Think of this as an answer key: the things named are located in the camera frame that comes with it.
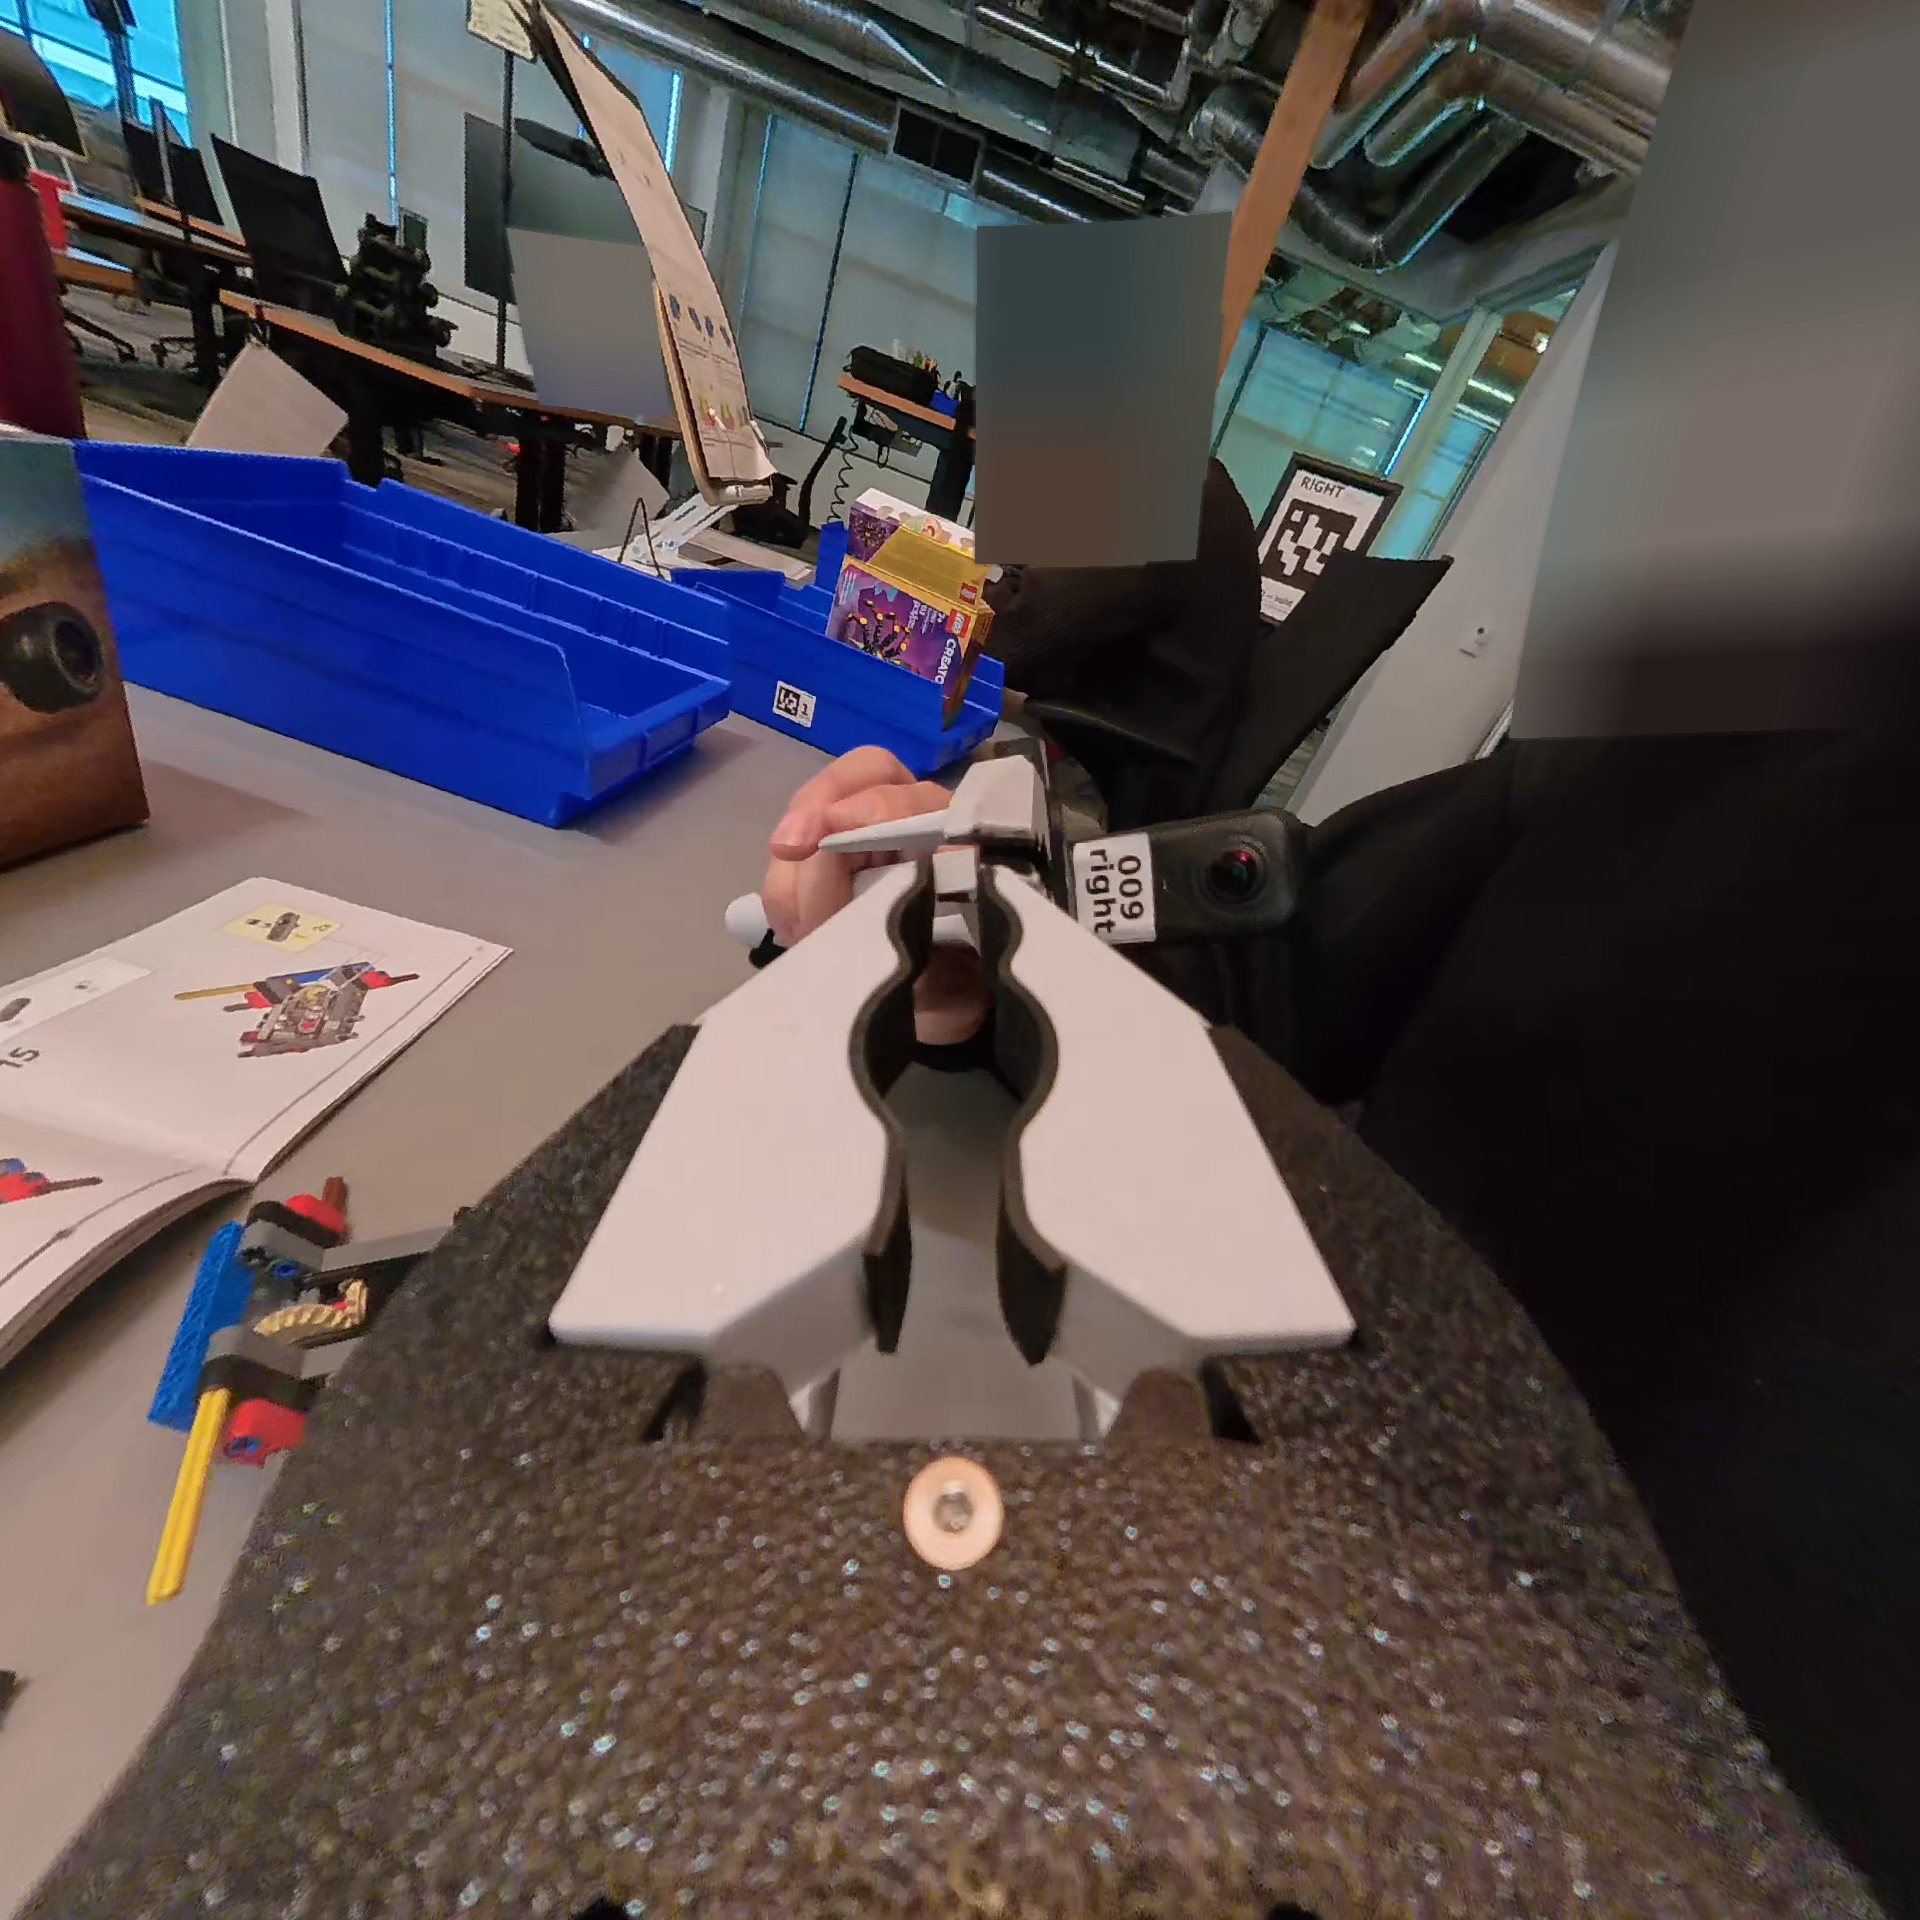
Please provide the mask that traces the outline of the brown lego set box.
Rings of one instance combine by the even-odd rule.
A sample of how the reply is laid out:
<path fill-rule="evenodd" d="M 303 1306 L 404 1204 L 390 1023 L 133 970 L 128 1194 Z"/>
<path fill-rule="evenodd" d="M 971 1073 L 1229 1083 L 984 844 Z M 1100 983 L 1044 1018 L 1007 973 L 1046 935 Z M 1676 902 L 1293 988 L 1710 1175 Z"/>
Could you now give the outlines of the brown lego set box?
<path fill-rule="evenodd" d="M 2 431 L 2 867 L 151 806 L 75 451 Z"/>

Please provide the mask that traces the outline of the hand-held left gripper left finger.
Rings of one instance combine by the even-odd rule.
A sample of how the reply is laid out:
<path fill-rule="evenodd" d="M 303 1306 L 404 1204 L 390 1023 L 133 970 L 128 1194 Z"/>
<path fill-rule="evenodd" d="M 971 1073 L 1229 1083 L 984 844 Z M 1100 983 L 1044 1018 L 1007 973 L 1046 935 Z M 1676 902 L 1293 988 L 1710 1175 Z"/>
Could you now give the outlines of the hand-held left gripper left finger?
<path fill-rule="evenodd" d="M 903 1129 L 931 867 L 879 867 L 719 998 L 550 1314 L 558 1343 L 774 1377 L 828 1436 L 845 1359 L 893 1350 L 909 1285 Z"/>

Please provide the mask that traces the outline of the lego technic assembly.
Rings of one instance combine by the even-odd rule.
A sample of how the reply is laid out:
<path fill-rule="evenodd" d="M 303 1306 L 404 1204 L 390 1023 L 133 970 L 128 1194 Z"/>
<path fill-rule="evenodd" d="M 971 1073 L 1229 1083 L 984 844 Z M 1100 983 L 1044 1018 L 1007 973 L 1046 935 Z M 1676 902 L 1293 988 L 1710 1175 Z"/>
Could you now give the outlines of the lego technic assembly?
<path fill-rule="evenodd" d="M 148 1421 L 183 1437 L 144 1599 L 174 1599 L 222 1465 L 267 1468 L 299 1451 L 315 1404 L 448 1227 L 358 1239 L 347 1187 L 260 1201 L 198 1259 Z"/>

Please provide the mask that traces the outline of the long wooden desk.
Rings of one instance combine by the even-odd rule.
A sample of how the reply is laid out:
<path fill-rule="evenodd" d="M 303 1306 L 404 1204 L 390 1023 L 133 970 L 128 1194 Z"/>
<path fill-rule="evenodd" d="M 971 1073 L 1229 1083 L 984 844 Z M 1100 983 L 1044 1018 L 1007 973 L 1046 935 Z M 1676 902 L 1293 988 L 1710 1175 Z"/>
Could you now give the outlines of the long wooden desk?
<path fill-rule="evenodd" d="M 303 347 L 330 353 L 342 363 L 336 377 L 351 397 L 347 409 L 347 468 L 364 487 L 378 487 L 389 471 L 382 426 L 389 401 L 399 383 L 434 394 L 422 407 L 443 413 L 466 409 L 487 431 L 503 431 L 514 438 L 517 495 L 511 522 L 533 533 L 556 533 L 564 518 L 566 451 L 584 426 L 620 427 L 640 444 L 679 441 L 680 426 L 672 418 L 644 418 L 566 407 L 538 397 L 533 391 L 514 389 L 491 375 L 469 375 L 429 366 L 414 357 L 342 334 L 334 323 L 308 315 L 299 309 L 260 300 L 252 292 L 222 291 L 222 309 L 246 323 L 264 346 L 278 339 L 299 340 Z"/>

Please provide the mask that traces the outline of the blue bin with tag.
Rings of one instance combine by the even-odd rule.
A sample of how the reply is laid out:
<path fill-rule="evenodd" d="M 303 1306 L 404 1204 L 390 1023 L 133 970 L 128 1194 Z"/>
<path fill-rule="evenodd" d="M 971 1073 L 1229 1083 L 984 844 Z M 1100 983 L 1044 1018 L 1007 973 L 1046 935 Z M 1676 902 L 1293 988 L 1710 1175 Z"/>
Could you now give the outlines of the blue bin with tag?
<path fill-rule="evenodd" d="M 941 773 L 995 733 L 1003 663 L 974 657 L 964 686 L 911 673 L 906 647 L 935 639 L 932 653 L 943 657 L 948 633 L 914 626 L 874 588 L 859 589 L 854 615 L 878 639 L 898 636 L 895 650 L 870 653 L 832 636 L 845 561 L 848 527 L 832 518 L 806 585 L 779 567 L 672 567 L 669 579 L 722 610 L 734 713 L 828 755 L 874 746 L 919 777 Z"/>

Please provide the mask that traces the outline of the yellow purple lego box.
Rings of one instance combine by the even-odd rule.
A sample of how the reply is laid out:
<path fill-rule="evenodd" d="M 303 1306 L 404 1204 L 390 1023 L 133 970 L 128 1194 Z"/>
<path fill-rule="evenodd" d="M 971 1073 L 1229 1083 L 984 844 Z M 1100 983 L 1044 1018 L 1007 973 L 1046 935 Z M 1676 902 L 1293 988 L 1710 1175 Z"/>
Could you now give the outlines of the yellow purple lego box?
<path fill-rule="evenodd" d="M 844 561 L 826 636 L 900 668 L 940 695 L 941 722 L 962 711 L 992 626 L 987 585 L 997 567 L 909 533 L 867 563 Z"/>

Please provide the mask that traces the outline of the white paper sheet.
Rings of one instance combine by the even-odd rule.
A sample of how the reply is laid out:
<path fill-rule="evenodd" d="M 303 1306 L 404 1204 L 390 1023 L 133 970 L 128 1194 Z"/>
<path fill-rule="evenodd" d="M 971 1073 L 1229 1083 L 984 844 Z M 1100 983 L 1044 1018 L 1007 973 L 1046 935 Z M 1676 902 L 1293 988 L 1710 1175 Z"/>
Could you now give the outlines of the white paper sheet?
<path fill-rule="evenodd" d="M 230 361 L 196 421 L 188 449 L 330 458 L 347 427 L 347 411 L 262 342 L 246 342 Z"/>

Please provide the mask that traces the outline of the large blue plastic bin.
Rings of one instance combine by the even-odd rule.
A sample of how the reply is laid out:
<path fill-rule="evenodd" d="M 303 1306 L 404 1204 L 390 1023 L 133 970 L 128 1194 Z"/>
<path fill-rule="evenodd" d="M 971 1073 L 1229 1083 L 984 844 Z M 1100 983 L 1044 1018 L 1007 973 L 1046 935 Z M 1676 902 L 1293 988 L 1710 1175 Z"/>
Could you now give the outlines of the large blue plastic bin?
<path fill-rule="evenodd" d="M 731 711 L 694 593 L 323 459 L 75 455 L 142 689 L 547 828 Z"/>

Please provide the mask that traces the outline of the metal ventilation ducts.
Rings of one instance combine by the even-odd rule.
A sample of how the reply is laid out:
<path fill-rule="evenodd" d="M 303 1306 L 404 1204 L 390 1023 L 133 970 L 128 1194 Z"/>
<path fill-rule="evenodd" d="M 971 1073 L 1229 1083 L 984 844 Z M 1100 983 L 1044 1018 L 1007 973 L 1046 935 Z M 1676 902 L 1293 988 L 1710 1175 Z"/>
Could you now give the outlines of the metal ventilation ducts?
<path fill-rule="evenodd" d="M 1309 4 L 556 4 L 820 130 L 1038 220 L 1198 209 L 1252 171 Z M 1631 181 L 1690 4 L 1362 4 L 1284 228 L 1370 275 Z"/>

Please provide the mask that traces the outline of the black stacked equipment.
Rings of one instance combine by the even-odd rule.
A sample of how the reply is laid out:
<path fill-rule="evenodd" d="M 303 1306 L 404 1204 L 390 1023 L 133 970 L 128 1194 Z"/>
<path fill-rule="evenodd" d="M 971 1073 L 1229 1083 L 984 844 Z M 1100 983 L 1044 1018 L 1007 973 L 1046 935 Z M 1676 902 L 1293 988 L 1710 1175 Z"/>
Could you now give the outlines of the black stacked equipment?
<path fill-rule="evenodd" d="M 419 220 L 389 225 L 365 214 L 334 318 L 347 339 L 434 366 L 453 325 L 436 315 L 442 295 L 427 278 L 422 241 Z"/>

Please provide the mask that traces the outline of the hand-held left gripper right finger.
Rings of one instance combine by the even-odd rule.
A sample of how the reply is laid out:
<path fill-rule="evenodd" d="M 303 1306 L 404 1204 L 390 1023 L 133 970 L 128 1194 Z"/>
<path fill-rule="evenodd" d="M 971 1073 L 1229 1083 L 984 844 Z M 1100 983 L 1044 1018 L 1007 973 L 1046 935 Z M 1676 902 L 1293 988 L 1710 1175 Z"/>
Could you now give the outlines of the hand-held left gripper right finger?
<path fill-rule="evenodd" d="M 981 873 L 1002 1147 L 999 1310 L 1084 1436 L 1144 1374 L 1344 1346 L 1355 1319 L 1210 1023 L 1048 901 Z"/>

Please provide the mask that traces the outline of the dark red panel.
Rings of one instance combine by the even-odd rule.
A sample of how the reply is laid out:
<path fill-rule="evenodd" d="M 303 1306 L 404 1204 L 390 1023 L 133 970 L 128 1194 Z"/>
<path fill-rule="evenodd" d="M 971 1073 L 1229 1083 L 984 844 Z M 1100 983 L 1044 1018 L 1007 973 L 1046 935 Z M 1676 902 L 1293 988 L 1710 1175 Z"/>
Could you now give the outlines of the dark red panel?
<path fill-rule="evenodd" d="M 28 431 L 83 441 L 80 363 L 32 189 L 24 153 L 2 142 L 2 418 Z"/>

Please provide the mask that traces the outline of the propped instruction booklet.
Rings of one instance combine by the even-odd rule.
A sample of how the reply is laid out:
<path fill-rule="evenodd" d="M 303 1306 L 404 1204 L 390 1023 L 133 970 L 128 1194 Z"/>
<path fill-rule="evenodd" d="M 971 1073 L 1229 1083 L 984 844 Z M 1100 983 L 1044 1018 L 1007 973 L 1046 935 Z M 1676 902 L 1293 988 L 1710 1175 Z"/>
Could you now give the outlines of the propped instruction booklet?
<path fill-rule="evenodd" d="M 642 107 L 554 6 L 531 4 L 531 38 L 636 222 L 655 287 L 668 397 L 694 487 L 711 505 L 770 500 L 778 466 L 751 409 L 734 327 Z"/>

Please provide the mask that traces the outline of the wooden beam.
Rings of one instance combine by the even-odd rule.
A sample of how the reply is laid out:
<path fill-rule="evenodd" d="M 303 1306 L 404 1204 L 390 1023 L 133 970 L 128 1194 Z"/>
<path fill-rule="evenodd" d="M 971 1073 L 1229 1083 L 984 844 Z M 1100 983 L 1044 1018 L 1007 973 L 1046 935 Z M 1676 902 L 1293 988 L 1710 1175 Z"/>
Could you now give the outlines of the wooden beam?
<path fill-rule="evenodd" d="M 1370 2 L 1312 4 L 1255 166 L 1232 209 L 1218 302 L 1218 377 L 1227 373 L 1242 325 L 1300 189 L 1317 137 L 1336 103 L 1370 12 Z"/>

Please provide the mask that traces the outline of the open lego instruction booklet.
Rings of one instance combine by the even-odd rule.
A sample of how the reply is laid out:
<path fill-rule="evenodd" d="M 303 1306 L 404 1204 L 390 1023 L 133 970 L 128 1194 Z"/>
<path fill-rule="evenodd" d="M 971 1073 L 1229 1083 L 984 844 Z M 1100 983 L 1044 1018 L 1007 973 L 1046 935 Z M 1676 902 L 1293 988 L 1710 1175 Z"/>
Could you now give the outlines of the open lego instruction booklet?
<path fill-rule="evenodd" d="M 511 955 L 252 878 L 5 988 L 2 1363 L 239 1194 Z"/>

